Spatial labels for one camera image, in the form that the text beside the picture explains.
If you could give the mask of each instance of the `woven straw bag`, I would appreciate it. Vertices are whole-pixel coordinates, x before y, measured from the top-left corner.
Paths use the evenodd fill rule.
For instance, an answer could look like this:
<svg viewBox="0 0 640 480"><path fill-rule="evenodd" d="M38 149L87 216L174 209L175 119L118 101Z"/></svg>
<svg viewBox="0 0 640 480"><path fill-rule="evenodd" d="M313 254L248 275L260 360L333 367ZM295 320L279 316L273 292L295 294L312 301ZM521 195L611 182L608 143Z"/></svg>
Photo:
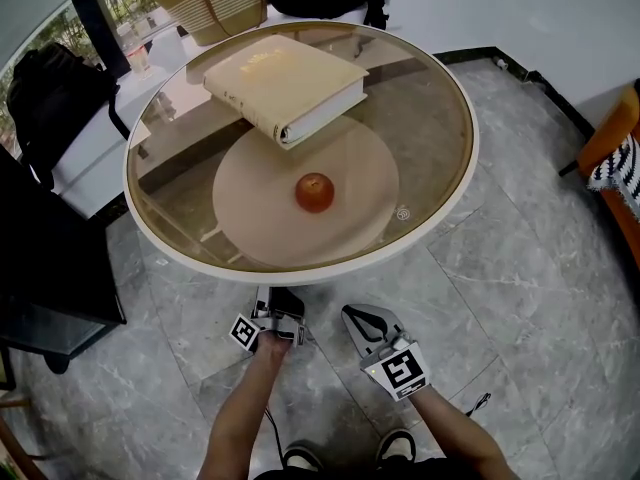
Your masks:
<svg viewBox="0 0 640 480"><path fill-rule="evenodd" d="M193 36L196 44L217 43L267 19L266 0L155 0Z"/></svg>

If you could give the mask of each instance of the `black and white shoe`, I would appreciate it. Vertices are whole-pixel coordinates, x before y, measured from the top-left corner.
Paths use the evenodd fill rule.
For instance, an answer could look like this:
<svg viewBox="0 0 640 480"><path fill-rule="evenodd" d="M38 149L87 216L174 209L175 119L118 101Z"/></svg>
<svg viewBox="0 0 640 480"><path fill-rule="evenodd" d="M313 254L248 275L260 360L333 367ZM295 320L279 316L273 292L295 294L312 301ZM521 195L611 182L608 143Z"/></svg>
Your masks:
<svg viewBox="0 0 640 480"><path fill-rule="evenodd" d="M376 469L381 468L388 459L406 459L413 464L416 461L416 442L408 430L396 429L389 432L380 441L376 455Z"/></svg>
<svg viewBox="0 0 640 480"><path fill-rule="evenodd" d="M304 446L294 445L284 452L284 463L288 468L300 468L307 471L322 471L324 467L320 459Z"/></svg>

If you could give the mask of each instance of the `book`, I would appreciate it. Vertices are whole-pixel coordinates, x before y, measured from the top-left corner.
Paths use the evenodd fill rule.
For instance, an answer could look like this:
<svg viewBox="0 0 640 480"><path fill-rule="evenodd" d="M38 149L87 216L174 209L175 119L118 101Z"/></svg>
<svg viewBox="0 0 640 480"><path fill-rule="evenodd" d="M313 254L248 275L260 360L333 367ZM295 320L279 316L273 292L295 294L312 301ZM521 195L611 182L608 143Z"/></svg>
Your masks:
<svg viewBox="0 0 640 480"><path fill-rule="evenodd" d="M290 149L367 97L368 72L281 35L272 35L209 68L204 87Z"/></svg>

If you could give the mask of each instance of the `forearm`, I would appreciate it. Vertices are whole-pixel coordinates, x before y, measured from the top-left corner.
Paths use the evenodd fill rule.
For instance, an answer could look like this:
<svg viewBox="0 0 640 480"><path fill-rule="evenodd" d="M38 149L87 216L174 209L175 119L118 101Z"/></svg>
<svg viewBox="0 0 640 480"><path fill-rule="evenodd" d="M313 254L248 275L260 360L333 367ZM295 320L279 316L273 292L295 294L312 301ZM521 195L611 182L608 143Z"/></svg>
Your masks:
<svg viewBox="0 0 640 480"><path fill-rule="evenodd" d="M433 387L427 386L409 398L448 458L466 462L483 478L515 477L489 433Z"/></svg>
<svg viewBox="0 0 640 480"><path fill-rule="evenodd" d="M253 443L281 364L281 355L258 350L216 417L199 480L247 478Z"/></svg>

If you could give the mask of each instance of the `human hand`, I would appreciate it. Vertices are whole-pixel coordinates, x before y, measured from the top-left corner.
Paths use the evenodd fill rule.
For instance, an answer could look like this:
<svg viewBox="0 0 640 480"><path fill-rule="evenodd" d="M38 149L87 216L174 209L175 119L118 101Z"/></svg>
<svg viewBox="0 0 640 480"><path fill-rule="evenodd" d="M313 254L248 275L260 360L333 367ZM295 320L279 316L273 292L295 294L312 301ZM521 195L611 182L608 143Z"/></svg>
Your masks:
<svg viewBox="0 0 640 480"><path fill-rule="evenodd" d="M256 355L282 361L291 348L291 343L291 340L282 339L273 331L263 331L258 334Z"/></svg>

